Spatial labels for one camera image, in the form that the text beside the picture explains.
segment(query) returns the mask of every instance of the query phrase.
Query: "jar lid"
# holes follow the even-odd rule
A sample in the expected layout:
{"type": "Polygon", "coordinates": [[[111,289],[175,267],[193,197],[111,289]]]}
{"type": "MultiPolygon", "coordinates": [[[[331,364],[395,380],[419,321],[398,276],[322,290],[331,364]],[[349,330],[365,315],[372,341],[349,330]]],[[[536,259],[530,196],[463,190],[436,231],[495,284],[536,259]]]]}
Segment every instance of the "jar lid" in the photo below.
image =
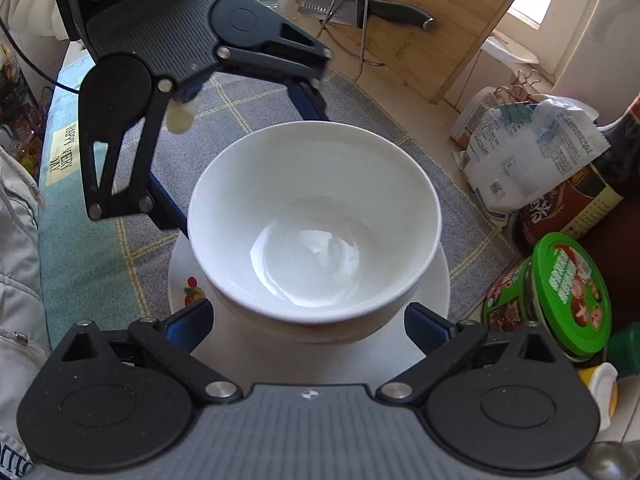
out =
{"type": "Polygon", "coordinates": [[[611,302],[602,275],[584,248],[560,233],[533,250],[533,279],[546,322],[572,353],[588,357],[611,334],[611,302]]]}

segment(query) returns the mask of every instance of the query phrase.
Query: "bowl rim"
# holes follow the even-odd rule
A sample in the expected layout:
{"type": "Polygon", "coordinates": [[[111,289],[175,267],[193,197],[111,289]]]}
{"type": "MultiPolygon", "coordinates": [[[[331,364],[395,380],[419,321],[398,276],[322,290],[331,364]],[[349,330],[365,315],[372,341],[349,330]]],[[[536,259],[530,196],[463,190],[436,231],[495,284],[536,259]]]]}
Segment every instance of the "bowl rim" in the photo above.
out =
{"type": "Polygon", "coordinates": [[[318,309],[301,308],[299,310],[300,312],[299,315],[297,314],[292,315],[289,313],[274,312],[273,310],[269,308],[265,308],[260,304],[255,304],[254,302],[250,301],[248,298],[241,298],[237,294],[232,292],[227,286],[225,286],[225,284],[220,283],[220,280],[215,279],[209,272],[209,269],[207,269],[207,266],[204,264],[204,256],[201,254],[201,251],[199,250],[199,248],[193,245],[191,240],[191,235],[190,235],[188,238],[191,244],[191,250],[193,251],[193,255],[198,265],[202,269],[202,272],[204,273],[204,275],[206,275],[207,279],[211,282],[211,285],[213,286],[214,289],[217,289],[220,292],[222,292],[224,296],[226,296],[231,301],[233,301],[237,306],[241,308],[246,308],[247,310],[250,310],[261,316],[269,317],[271,319],[276,319],[276,320],[280,320],[280,321],[291,323],[291,324],[303,324],[303,325],[329,324],[329,323],[341,322],[349,319],[364,317],[367,314],[375,312],[381,308],[385,308],[389,304],[393,303],[398,298],[405,295],[418,282],[418,280],[420,280],[420,278],[424,275],[424,273],[427,271],[427,269],[431,265],[431,262],[433,261],[436,255],[436,252],[438,251],[438,245],[440,244],[440,237],[442,234],[442,208],[440,206],[440,199],[438,197],[438,193],[436,192],[436,189],[433,186],[431,179],[423,170],[423,168],[413,159],[413,157],[411,157],[411,155],[409,155],[407,152],[405,152],[405,150],[403,150],[399,146],[396,146],[390,140],[387,140],[384,137],[380,136],[379,134],[376,134],[364,128],[360,128],[359,126],[353,126],[351,124],[338,123],[334,121],[329,121],[329,122],[327,121],[289,121],[288,123],[281,123],[281,124],[274,124],[272,126],[267,126],[260,130],[256,130],[253,133],[247,134],[238,140],[235,140],[229,146],[227,146],[224,150],[222,150],[217,156],[215,156],[215,158],[207,165],[207,167],[204,169],[204,171],[202,171],[202,174],[198,178],[198,181],[196,182],[196,185],[193,188],[193,192],[191,194],[191,198],[189,201],[189,209],[188,209],[188,215],[187,215],[187,232],[188,234],[192,232],[191,227],[193,224],[193,221],[192,221],[193,217],[191,215],[191,211],[193,208],[195,197],[199,195],[199,193],[197,193],[197,190],[201,186],[204,176],[207,173],[209,173],[209,171],[211,171],[210,168],[212,168],[213,165],[217,161],[219,161],[222,156],[225,156],[225,153],[226,153],[226,156],[228,156],[228,152],[230,150],[237,149],[236,144],[251,142],[250,138],[255,135],[262,135],[262,136],[268,135],[273,131],[277,132],[283,126],[289,126],[290,124],[300,125],[300,123],[309,124],[310,126],[312,124],[319,124],[319,123],[324,125],[330,124],[330,125],[339,126],[341,128],[351,129],[352,131],[358,131],[361,135],[364,134],[364,136],[369,137],[369,139],[372,140],[372,142],[377,142],[381,146],[386,146],[387,148],[391,148],[395,150],[396,153],[399,153],[401,158],[404,158],[407,161],[407,163],[409,163],[415,170],[418,170],[419,173],[424,177],[424,180],[426,181],[428,188],[430,189],[431,194],[436,203],[437,226],[436,226],[436,236],[434,238],[433,246],[431,247],[428,257],[425,259],[424,263],[419,267],[419,270],[414,274],[412,274],[410,279],[405,280],[404,285],[393,288],[388,294],[385,294],[381,299],[377,301],[371,301],[371,300],[361,301],[359,303],[354,304],[353,309],[350,308],[350,309],[345,309],[344,311],[337,311],[337,312],[336,311],[327,312],[327,311],[323,311],[320,308],[318,309]]]}

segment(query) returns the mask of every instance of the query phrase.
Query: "placemat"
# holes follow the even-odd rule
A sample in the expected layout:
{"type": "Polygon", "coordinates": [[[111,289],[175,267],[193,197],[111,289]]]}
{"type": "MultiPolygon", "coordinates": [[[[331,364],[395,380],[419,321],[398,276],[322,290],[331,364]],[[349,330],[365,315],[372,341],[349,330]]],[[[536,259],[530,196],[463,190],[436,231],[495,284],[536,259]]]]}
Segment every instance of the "placemat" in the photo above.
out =
{"type": "MultiPolygon", "coordinates": [[[[59,79],[78,88],[92,65],[86,56],[66,67],[59,79]]],[[[329,72],[322,95],[332,121],[391,140],[429,175],[442,205],[442,245],[451,278],[449,317],[460,319],[514,259],[510,245],[407,132],[358,86],[329,72]]],[[[177,232],[161,232],[142,215],[99,222],[86,217],[74,124],[77,108],[76,95],[56,89],[42,156],[40,187],[47,209],[40,215],[40,259],[52,346],[79,319],[93,319],[103,330],[116,330],[137,317],[169,315],[167,276],[177,232]]],[[[204,87],[190,131],[175,136],[163,128],[153,171],[186,212],[198,177],[219,152],[256,130],[296,120],[300,116],[283,86],[216,73],[204,87]]],[[[128,182],[140,131],[138,126],[126,135],[116,188],[128,182]]],[[[96,152],[100,158],[105,149],[98,146],[96,152]]]]}

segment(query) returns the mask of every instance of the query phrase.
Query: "zipper pull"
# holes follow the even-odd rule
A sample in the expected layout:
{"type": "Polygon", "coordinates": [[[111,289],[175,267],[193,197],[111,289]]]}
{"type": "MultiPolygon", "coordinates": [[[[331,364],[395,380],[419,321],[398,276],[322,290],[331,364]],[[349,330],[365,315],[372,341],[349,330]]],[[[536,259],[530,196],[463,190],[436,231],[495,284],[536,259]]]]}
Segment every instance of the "zipper pull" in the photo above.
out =
{"type": "Polygon", "coordinates": [[[29,344],[29,338],[20,332],[15,332],[14,340],[22,346],[27,346],[29,344]]]}

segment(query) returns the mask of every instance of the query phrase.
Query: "bottle label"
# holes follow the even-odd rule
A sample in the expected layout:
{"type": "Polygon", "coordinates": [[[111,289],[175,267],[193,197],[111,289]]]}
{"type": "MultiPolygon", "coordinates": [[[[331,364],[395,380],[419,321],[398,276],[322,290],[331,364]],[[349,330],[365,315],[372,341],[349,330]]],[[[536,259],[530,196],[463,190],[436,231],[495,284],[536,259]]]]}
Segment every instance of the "bottle label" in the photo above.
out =
{"type": "Polygon", "coordinates": [[[522,231],[532,247],[549,232],[561,232],[577,240],[621,200],[589,164],[521,209],[522,231]]]}

